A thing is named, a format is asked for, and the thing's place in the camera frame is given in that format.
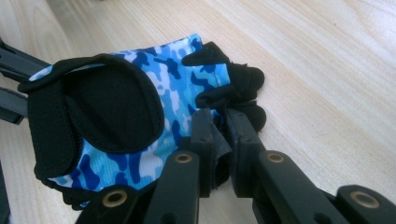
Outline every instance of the glove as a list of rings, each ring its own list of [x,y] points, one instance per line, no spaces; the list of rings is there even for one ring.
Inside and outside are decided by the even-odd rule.
[[[236,105],[255,111],[249,117],[263,111],[241,104],[255,98],[262,72],[224,59],[214,44],[203,46],[191,35],[149,49],[59,61],[33,75],[19,91],[28,93],[36,177],[74,209],[105,187],[152,183],[180,138],[191,135],[197,109]],[[261,83],[249,82],[259,76]]]

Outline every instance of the wooden table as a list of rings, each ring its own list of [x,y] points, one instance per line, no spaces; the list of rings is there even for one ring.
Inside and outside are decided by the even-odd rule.
[[[321,189],[359,184],[396,203],[396,5],[392,1],[3,0],[0,34],[49,63],[157,46],[192,33],[266,75],[267,149]],[[0,77],[0,86],[17,83]],[[14,223],[74,223],[79,212],[35,179],[28,120],[0,121]],[[230,183],[200,201],[200,223],[256,223]]]

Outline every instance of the wood grain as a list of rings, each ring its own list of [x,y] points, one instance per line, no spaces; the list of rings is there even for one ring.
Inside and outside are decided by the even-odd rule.
[[[161,45],[192,33],[266,75],[260,138],[331,194],[359,184],[396,203],[393,1],[4,0],[0,34],[46,62]],[[0,86],[17,83],[0,77]],[[35,179],[28,120],[0,121],[14,223],[73,223],[78,212]],[[230,183],[200,201],[200,223],[256,223]]]

